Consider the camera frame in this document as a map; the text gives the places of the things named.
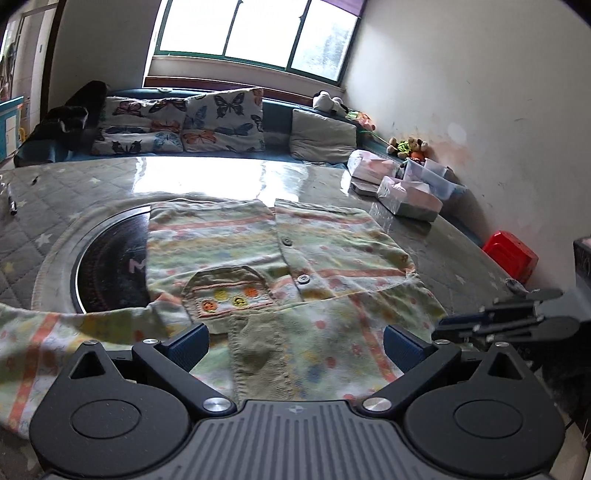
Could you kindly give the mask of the flat grey notebook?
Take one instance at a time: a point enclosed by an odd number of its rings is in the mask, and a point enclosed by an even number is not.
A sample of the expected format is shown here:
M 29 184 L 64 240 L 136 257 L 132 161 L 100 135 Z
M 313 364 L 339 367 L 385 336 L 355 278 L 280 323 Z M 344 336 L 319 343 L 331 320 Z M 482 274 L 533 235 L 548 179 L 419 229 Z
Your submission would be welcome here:
M 358 195 L 376 198 L 379 186 L 363 180 L 353 179 L 351 188 Z

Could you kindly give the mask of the left butterfly pillow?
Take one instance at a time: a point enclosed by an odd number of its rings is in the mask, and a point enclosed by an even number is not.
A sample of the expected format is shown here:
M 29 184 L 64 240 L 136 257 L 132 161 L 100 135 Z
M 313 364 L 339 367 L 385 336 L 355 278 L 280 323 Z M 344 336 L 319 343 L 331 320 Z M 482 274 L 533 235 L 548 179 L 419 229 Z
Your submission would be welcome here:
M 186 117 L 183 98 L 134 99 L 109 96 L 99 116 L 91 153 L 127 156 L 181 153 Z

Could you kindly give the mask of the floral green child shirt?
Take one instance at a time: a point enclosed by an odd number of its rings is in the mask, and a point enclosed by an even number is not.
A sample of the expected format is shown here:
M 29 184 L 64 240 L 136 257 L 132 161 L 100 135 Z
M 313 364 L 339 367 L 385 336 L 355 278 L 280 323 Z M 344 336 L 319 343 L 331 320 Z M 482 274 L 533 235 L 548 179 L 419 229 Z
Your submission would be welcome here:
M 445 311 L 411 256 L 360 209 L 278 201 L 154 204 L 149 304 L 103 313 L 1 309 L 1 424 L 26 436 L 86 340 L 123 349 L 197 324 L 193 373 L 232 400 L 358 400 L 394 381 L 389 325 L 421 339 Z

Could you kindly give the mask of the far pink tissue pack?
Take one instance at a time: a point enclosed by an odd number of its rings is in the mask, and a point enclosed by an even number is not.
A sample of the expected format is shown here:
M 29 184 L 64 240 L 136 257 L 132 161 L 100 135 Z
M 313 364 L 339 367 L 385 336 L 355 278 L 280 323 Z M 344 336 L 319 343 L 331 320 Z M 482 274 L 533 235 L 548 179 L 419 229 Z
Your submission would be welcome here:
M 380 184 L 384 177 L 394 178 L 399 164 L 392 159 L 384 159 L 370 151 L 358 149 L 349 155 L 346 169 L 356 179 Z

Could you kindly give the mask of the pink green plush toy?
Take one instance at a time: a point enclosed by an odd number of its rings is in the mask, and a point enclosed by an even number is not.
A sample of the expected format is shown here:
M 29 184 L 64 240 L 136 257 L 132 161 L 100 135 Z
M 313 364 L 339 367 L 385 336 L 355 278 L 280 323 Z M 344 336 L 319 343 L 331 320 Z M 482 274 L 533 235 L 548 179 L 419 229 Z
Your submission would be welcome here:
M 355 122 L 365 131 L 374 132 L 376 130 L 375 122 L 365 112 L 349 110 L 349 112 L 346 113 L 346 119 Z

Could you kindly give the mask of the butterfly pillow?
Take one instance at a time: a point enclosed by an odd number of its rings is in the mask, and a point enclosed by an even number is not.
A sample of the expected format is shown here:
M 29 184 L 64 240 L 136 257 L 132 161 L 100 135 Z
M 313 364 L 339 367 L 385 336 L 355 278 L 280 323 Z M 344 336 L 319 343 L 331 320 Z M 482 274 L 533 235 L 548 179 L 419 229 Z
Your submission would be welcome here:
M 127 156 L 181 153 L 186 117 L 183 98 L 134 99 L 109 96 L 99 116 L 91 153 Z
M 255 87 L 188 97 L 180 132 L 184 151 L 249 153 L 265 150 L 263 93 L 263 88 Z

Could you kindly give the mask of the round induction cooktop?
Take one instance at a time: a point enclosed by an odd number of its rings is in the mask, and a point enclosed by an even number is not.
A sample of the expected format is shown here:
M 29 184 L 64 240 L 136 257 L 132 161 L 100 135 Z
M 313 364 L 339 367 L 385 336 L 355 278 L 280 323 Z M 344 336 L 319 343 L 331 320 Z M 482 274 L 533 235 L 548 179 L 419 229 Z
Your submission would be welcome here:
M 70 294 L 79 313 L 145 307 L 149 205 L 121 211 L 94 226 L 72 267 Z

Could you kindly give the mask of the brown plush toy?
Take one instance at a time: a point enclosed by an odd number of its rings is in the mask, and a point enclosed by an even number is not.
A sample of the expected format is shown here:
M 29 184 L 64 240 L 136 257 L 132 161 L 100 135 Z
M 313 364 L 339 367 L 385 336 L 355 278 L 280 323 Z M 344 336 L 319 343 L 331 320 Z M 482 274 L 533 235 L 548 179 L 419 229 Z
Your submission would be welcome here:
M 409 137 L 406 140 L 399 141 L 392 137 L 388 141 L 387 154 L 401 160 L 411 159 L 423 164 L 426 160 L 428 148 L 428 143 L 420 138 Z

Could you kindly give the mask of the green framed window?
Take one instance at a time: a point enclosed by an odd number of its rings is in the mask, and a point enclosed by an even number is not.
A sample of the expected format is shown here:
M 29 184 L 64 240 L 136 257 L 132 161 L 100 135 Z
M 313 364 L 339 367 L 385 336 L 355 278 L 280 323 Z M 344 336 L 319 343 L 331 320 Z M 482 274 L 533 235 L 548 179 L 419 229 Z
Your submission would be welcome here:
M 155 53 L 341 83 L 363 1 L 168 1 Z

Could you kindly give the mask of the white plush toy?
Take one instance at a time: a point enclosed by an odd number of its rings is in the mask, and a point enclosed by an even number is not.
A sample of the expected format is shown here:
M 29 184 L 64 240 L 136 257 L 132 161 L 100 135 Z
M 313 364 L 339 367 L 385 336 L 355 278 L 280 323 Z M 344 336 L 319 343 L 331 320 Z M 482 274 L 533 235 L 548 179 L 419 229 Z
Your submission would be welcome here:
M 342 104 L 342 99 L 332 96 L 328 91 L 319 91 L 312 98 L 312 107 L 322 114 L 332 117 L 345 118 L 349 114 L 349 108 Z

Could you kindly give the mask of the grey cushion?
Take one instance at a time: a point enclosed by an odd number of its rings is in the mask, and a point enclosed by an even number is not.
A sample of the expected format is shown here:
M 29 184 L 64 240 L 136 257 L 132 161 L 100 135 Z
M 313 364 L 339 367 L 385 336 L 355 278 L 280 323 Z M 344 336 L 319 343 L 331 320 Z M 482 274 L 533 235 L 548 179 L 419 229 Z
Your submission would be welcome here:
M 315 163 L 346 163 L 356 150 L 356 126 L 317 113 L 294 110 L 290 155 Z

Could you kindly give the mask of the black marker pen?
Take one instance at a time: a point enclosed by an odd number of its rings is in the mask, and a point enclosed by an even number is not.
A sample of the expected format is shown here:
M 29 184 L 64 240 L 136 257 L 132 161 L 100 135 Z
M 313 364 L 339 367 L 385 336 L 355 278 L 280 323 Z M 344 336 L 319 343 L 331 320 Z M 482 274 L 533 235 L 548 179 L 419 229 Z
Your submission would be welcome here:
M 16 216 L 18 213 L 18 206 L 17 206 L 16 198 L 13 195 L 12 188 L 11 188 L 10 184 L 6 185 L 6 192 L 7 192 L 9 214 L 11 216 Z

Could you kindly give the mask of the clear plastic storage box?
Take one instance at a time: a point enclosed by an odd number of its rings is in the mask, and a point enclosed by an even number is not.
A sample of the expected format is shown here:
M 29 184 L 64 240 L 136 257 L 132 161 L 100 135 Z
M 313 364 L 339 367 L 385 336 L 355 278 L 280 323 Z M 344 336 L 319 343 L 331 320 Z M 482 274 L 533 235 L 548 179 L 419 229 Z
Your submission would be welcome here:
M 423 164 L 413 159 L 407 160 L 403 179 L 427 184 L 431 194 L 442 202 L 460 197 L 467 192 L 467 188 L 457 181 L 457 177 L 450 167 L 429 158 Z

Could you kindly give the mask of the right butterfly pillow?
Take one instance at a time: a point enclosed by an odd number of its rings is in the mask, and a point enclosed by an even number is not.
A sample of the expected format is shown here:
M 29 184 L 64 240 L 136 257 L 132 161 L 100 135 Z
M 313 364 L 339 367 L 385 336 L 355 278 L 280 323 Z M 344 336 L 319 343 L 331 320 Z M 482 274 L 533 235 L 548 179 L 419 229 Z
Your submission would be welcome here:
M 249 153 L 265 150 L 263 93 L 263 88 L 255 87 L 188 97 L 180 132 L 184 151 Z

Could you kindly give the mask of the black clothes pile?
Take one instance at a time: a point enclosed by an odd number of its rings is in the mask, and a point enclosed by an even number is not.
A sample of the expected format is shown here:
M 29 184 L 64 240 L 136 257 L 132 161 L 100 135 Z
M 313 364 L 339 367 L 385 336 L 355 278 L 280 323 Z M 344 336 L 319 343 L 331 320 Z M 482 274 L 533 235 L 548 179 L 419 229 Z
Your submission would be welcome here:
M 14 166 L 22 168 L 64 161 L 70 152 L 78 149 L 84 132 L 98 124 L 108 92 L 105 82 L 92 80 L 64 105 L 49 110 L 17 150 Z

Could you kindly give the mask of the blue white cabinet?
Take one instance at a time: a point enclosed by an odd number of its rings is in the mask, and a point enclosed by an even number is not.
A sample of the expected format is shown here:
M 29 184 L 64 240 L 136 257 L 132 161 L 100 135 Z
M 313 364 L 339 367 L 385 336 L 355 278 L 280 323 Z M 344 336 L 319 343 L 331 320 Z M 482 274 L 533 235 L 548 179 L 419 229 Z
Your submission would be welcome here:
M 18 96 L 0 104 L 0 158 L 9 159 L 20 146 L 20 118 L 24 97 Z

